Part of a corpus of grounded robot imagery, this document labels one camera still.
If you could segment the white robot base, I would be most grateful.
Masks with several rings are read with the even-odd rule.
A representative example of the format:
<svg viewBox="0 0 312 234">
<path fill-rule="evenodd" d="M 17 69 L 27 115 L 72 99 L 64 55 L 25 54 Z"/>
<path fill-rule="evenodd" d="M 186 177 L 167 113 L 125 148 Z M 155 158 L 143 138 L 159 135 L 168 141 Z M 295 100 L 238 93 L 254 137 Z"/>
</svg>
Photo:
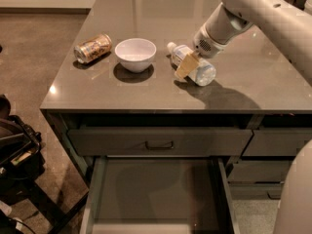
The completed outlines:
<svg viewBox="0 0 312 234">
<path fill-rule="evenodd" d="M 294 158 L 287 174 L 274 234 L 312 234 L 312 140 Z"/>
</svg>

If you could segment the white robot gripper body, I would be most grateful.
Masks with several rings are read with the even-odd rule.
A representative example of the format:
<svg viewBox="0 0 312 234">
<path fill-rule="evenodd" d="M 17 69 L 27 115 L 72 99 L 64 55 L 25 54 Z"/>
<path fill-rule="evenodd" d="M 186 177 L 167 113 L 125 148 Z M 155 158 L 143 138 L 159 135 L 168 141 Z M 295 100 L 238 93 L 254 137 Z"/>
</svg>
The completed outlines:
<svg viewBox="0 0 312 234">
<path fill-rule="evenodd" d="M 207 59 L 212 59 L 223 51 L 227 42 L 224 32 L 209 23 L 203 24 L 193 38 L 195 50 Z"/>
</svg>

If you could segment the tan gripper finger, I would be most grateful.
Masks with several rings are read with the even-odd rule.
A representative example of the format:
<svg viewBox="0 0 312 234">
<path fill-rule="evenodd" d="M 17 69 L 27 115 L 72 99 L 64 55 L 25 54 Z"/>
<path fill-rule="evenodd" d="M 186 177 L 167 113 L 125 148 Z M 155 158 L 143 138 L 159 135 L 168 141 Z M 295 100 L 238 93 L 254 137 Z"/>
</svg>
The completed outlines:
<svg viewBox="0 0 312 234">
<path fill-rule="evenodd" d="M 188 76 L 194 69 L 199 65 L 199 58 L 196 52 L 188 53 L 185 58 L 182 60 L 175 75 L 178 78 L 185 78 Z"/>
</svg>

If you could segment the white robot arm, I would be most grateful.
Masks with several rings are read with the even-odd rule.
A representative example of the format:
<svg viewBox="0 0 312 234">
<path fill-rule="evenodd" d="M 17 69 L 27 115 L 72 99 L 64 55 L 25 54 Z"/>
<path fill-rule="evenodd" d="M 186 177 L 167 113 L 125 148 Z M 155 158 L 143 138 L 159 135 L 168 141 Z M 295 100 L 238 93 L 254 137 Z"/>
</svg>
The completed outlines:
<svg viewBox="0 0 312 234">
<path fill-rule="evenodd" d="M 285 0 L 221 0 L 193 38 L 175 75 L 188 76 L 200 58 L 211 59 L 237 35 L 257 26 L 306 81 L 312 79 L 312 16 Z"/>
</svg>

